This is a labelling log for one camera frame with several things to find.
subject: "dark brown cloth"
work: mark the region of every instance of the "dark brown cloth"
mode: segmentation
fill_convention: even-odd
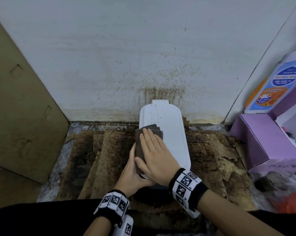
[[[143,159],[144,162],[146,162],[145,157],[143,155],[143,150],[142,150],[141,144],[140,144],[140,135],[143,133],[143,128],[151,129],[153,134],[158,135],[162,140],[163,140],[163,131],[161,131],[160,128],[156,124],[148,125],[148,126],[145,126],[145,127],[135,130],[135,141],[136,141],[135,155],[137,157]],[[144,172],[141,169],[139,169],[139,167],[137,165],[136,165],[136,172],[137,172],[137,174],[144,174]]]

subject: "right hand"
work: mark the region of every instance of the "right hand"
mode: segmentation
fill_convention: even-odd
[[[181,168],[162,139],[154,135],[150,129],[143,129],[140,144],[146,163],[135,157],[137,166],[146,176],[163,186],[169,186],[175,173]]]

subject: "purple box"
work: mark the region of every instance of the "purple box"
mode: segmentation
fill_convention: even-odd
[[[296,171],[296,147],[275,123],[296,104],[296,88],[268,114],[239,114],[230,135],[247,143],[249,172]]]

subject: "orange object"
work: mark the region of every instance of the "orange object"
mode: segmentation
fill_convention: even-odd
[[[278,213],[296,214],[296,192],[285,198],[277,207]]]
[[[268,79],[268,77],[266,79],[264,79],[259,86],[256,87],[256,89],[254,89],[254,91],[251,93],[251,95],[248,97],[246,103],[245,103],[245,108],[248,107],[248,105],[250,104],[250,102],[255,98],[256,94],[258,94],[258,92],[261,90],[261,88],[263,87],[264,83],[266,83],[266,80]]]

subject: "hand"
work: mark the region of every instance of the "hand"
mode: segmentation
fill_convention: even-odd
[[[175,173],[181,168],[162,139],[154,135],[150,129],[143,129],[140,144],[146,163],[135,157],[137,166],[146,176],[163,186],[169,186]]]
[[[127,198],[132,196],[142,187],[155,184],[152,180],[143,179],[136,173],[135,167],[135,143],[130,150],[128,162],[122,171],[114,189],[122,191]]]

